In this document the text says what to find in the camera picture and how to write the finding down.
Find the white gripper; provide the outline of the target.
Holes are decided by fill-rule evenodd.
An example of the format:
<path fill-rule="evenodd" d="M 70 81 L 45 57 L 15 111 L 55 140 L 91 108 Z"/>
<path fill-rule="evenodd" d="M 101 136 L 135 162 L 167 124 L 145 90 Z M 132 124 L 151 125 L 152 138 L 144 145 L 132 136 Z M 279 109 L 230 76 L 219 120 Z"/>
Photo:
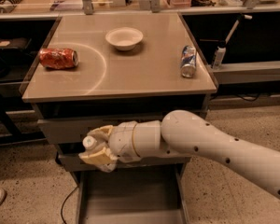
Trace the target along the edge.
<path fill-rule="evenodd" d="M 123 122 L 119 126 L 106 125 L 93 129 L 87 133 L 95 139 L 100 139 L 101 143 L 108 146 L 100 151 L 85 151 L 78 156 L 87 164 L 99 165 L 98 168 L 110 173 L 115 170 L 118 162 L 130 163 L 139 161 L 140 157 L 133 147 L 133 130 L 135 121 Z"/>

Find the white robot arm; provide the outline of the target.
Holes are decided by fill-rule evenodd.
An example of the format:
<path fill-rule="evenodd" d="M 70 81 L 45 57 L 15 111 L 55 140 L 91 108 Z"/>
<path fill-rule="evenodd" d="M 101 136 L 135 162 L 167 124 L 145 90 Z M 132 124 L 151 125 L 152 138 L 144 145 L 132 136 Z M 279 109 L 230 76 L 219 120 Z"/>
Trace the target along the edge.
<path fill-rule="evenodd" d="M 196 155 L 228 167 L 280 200 L 279 151 L 230 136 L 188 111 L 172 111 L 161 121 L 99 127 L 82 144 L 79 158 L 106 173 L 119 162 Z"/>

